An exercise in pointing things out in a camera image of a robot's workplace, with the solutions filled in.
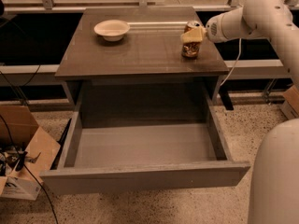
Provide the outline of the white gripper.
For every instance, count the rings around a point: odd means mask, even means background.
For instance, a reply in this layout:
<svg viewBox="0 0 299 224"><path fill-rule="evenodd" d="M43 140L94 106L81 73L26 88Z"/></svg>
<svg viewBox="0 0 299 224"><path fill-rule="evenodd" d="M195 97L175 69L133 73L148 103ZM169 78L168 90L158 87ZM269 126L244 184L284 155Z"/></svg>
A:
<svg viewBox="0 0 299 224"><path fill-rule="evenodd" d="M206 23L206 29L198 21L188 21L184 28L184 34L180 39L183 44L200 43L207 38L213 43L226 42L227 38L222 31L222 15L210 18Z"/></svg>

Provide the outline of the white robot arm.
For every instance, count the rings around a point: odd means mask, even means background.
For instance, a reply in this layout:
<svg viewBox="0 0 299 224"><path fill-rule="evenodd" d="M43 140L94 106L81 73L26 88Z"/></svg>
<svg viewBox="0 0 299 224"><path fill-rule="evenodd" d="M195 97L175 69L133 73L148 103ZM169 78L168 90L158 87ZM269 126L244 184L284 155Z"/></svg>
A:
<svg viewBox="0 0 299 224"><path fill-rule="evenodd" d="M284 69L299 86L299 28L281 0L247 0L244 6L211 18L206 26L187 23L181 43L267 39ZM253 165L249 224L299 224L299 119L273 128L260 144Z"/></svg>

